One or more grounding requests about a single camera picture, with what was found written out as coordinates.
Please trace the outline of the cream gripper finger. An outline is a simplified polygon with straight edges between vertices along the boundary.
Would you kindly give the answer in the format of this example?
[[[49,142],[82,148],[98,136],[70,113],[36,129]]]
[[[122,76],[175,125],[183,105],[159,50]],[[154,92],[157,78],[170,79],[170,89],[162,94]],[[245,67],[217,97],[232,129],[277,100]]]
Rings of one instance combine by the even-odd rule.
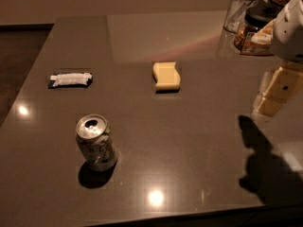
[[[268,69],[262,78],[254,102],[257,114],[275,116],[282,107],[303,89],[303,65],[287,63]]]

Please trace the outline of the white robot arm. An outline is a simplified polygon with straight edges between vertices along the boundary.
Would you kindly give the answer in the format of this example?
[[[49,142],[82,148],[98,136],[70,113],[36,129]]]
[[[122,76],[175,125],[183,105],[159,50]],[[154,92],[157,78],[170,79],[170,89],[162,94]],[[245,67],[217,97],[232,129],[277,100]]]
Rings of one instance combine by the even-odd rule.
[[[264,74],[254,105],[256,113],[274,116],[303,89],[303,0],[290,0],[252,42],[270,45],[272,53],[282,59],[276,70]]]

